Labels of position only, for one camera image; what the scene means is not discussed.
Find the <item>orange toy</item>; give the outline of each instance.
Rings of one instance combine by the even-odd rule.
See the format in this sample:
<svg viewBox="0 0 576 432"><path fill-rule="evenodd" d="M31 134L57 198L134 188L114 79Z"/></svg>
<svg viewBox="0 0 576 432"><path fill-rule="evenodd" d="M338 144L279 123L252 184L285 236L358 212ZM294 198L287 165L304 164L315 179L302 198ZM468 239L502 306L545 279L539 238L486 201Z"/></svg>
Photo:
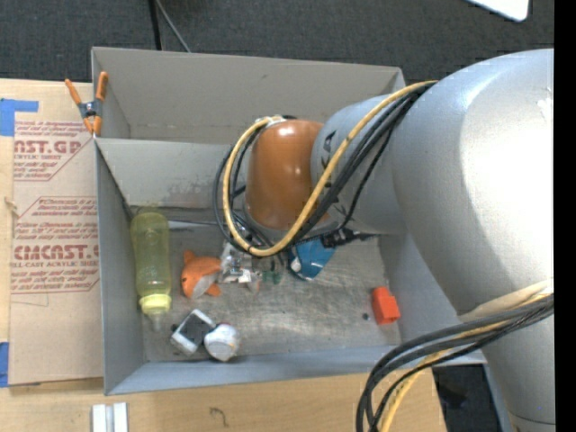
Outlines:
<svg viewBox="0 0 576 432"><path fill-rule="evenodd" d="M197 256L187 249L184 252L184 268L180 275L180 283L185 296L197 298L204 292L210 296L220 296L222 291L213 282L220 270L221 261L217 257Z"/></svg>

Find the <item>blue object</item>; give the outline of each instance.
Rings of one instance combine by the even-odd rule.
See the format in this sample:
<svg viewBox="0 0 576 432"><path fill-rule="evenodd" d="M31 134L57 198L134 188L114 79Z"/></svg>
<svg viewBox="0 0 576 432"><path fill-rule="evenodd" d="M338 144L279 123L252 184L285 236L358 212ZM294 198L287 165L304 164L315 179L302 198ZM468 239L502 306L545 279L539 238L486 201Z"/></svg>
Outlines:
<svg viewBox="0 0 576 432"><path fill-rule="evenodd" d="M13 136L17 112L37 112L38 101L0 99L0 136Z"/></svg>
<svg viewBox="0 0 576 432"><path fill-rule="evenodd" d="M0 343L0 388L8 387L8 343Z"/></svg>
<svg viewBox="0 0 576 432"><path fill-rule="evenodd" d="M297 245L295 254L301 264L301 269L298 273L304 278L314 278L322 271L335 251L335 248L324 247L319 239Z"/></svg>

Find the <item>metal bracket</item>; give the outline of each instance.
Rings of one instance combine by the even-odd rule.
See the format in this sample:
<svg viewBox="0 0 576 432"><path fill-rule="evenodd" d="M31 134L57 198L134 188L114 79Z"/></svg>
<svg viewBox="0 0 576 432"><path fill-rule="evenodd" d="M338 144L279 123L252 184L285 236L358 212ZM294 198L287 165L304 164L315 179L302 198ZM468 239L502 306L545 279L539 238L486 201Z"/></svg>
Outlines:
<svg viewBox="0 0 576 432"><path fill-rule="evenodd" d="M128 403L94 405L92 432L128 432Z"/></svg>

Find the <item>yellow plastic bottle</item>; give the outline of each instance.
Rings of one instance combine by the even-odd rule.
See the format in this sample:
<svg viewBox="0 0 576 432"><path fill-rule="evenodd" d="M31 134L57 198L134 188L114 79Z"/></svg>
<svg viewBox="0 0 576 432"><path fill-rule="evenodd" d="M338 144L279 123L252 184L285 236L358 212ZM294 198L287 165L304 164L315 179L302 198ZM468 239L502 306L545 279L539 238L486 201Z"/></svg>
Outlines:
<svg viewBox="0 0 576 432"><path fill-rule="evenodd" d="M172 304L168 235L168 221L157 211L144 211L130 224L139 305L152 320L155 331L160 330L162 318Z"/></svg>

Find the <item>yellow cable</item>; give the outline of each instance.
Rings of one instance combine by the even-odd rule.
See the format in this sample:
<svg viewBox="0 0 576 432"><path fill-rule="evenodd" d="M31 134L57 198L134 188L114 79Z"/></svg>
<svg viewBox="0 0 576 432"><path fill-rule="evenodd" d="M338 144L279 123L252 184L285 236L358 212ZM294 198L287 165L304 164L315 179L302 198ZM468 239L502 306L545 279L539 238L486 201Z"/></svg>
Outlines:
<svg viewBox="0 0 576 432"><path fill-rule="evenodd" d="M358 133L364 128L364 126L366 126L366 124L387 105L392 104L394 101L397 101L404 95L407 95L421 88L422 86L430 85L435 82L436 81L427 81L406 86L401 90L390 94L388 97L380 101L367 115L365 115L364 118L361 121L359 121L356 124L356 126L348 133L346 138L342 141L342 143L334 153L334 156L330 159L326 169L322 173L322 176L320 177L318 183L316 184L316 187L314 187L312 194L310 195L308 201L304 205L304 208L302 209L296 222L292 225L292 227L288 230L288 232L286 232L286 234L281 240L279 240L271 247L267 248L253 247L242 238L242 236L237 231L236 226L234 225L234 221L232 220L232 213L230 212L230 201L228 197L230 187L230 175L232 174L232 168L234 166L234 161L236 160L236 155L239 153L240 148L248 140L248 138L257 130L270 123L272 119L262 119L254 123L250 128L248 128L248 130L244 132L244 134L240 137L240 139L232 149L232 152L230 153L229 159L226 162L226 166L224 169L224 178L222 182L222 207L224 210L224 218L226 220L226 224L228 225L232 237L248 253L256 257L268 257L282 251L296 236L296 234L301 229L304 222L306 222L306 220L311 216L312 210L314 209L314 205L316 204L316 201L319 199L321 192L324 190L324 187L326 187L326 184L329 181L330 176L334 172L334 169L336 168L338 161L342 158L344 152L346 152L346 149L350 145L350 142L358 135Z"/></svg>
<svg viewBox="0 0 576 432"><path fill-rule="evenodd" d="M521 304L519 304L517 306L512 306L509 309L510 310L515 309L517 307L529 304L531 302L535 302L538 299L542 299L543 297L545 297L546 295L549 295L549 294L550 294L549 292L548 293L537 292L535 295L526 299ZM466 338L468 336L481 334L481 333L484 333L486 331L491 331L491 330L495 329L496 327L504 325L507 322L508 321L506 320L506 321L502 321L500 323L492 323L492 324L487 325L485 327L471 329L469 331L465 331L464 333L454 337L454 339ZM434 354L430 354L430 355L426 356L425 358L423 358L420 361L420 363L417 365L417 367L420 367L420 366L427 364L429 362L435 362L437 359L441 358L444 354L447 354L448 352L450 352L450 350L452 350L452 349L441 350L439 352L435 352ZM410 378L408 378L406 381L402 382L398 387L396 387L396 394L391 398L391 401L389 403L389 407L387 409L386 414L382 414L382 417L380 419L380 427L379 427L380 432L389 432L390 426L392 425L392 420L394 419L394 415L398 411L398 408L400 407L402 400L404 400L404 397L406 397L406 394L410 390L410 387L412 387L412 385L416 382L416 380L420 377L420 375L422 373L423 373L423 371L418 371L418 372L414 373Z"/></svg>

